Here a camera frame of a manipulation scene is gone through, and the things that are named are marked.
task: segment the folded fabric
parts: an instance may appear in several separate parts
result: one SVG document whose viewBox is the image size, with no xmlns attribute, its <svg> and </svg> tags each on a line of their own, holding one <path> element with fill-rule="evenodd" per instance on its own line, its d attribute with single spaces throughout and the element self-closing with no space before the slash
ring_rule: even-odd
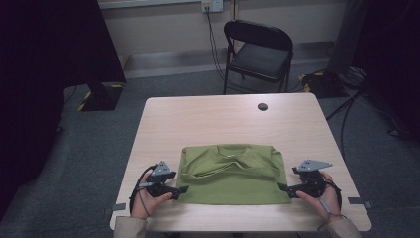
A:
<svg viewBox="0 0 420 238">
<path fill-rule="evenodd" d="M 179 202 L 201 204 L 279 204 L 290 202 L 281 152 L 273 146 L 229 144 L 186 147 L 178 187 L 189 185 Z"/>
</svg>

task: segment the sleeve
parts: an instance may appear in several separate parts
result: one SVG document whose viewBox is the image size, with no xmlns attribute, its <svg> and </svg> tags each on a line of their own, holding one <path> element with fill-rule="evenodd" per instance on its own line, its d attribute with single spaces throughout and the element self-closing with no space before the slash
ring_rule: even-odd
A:
<svg viewBox="0 0 420 238">
<path fill-rule="evenodd" d="M 327 230 L 332 238 L 361 238 L 358 228 L 348 219 L 341 219 L 329 223 Z"/>
<path fill-rule="evenodd" d="M 114 238 L 144 238 L 146 224 L 146 220 L 118 216 L 115 221 Z"/>
</svg>

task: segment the black folding chair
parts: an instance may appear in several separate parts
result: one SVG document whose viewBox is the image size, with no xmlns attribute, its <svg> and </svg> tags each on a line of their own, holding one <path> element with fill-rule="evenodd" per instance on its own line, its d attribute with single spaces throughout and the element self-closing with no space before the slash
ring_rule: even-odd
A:
<svg viewBox="0 0 420 238">
<path fill-rule="evenodd" d="M 232 20 L 225 24 L 225 35 L 228 40 L 228 58 L 226 61 L 225 85 L 226 94 L 229 71 L 279 83 L 278 91 L 285 84 L 287 91 L 293 43 L 290 37 L 276 27 L 243 20 Z M 236 52 L 233 41 L 244 44 Z"/>
</svg>

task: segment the chair seat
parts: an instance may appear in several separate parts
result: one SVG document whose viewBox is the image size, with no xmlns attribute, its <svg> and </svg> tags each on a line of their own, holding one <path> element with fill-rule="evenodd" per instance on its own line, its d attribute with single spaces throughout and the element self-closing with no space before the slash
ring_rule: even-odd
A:
<svg viewBox="0 0 420 238">
<path fill-rule="evenodd" d="M 289 52 L 277 49 L 260 47 L 252 44 L 244 44 L 231 60 L 232 71 L 248 71 L 251 74 L 261 74 L 270 77 L 268 81 L 278 82 L 281 80 Z"/>
</svg>

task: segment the black curtain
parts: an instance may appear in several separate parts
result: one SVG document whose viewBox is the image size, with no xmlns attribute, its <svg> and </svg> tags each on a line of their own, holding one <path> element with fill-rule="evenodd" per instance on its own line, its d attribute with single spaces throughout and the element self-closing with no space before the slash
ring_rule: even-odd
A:
<svg viewBox="0 0 420 238">
<path fill-rule="evenodd" d="M 354 65 L 420 140 L 420 2 L 369 0 Z"/>
<path fill-rule="evenodd" d="M 61 118 L 63 90 L 125 82 L 96 0 L 0 3 L 0 215 L 37 177 Z"/>
</svg>

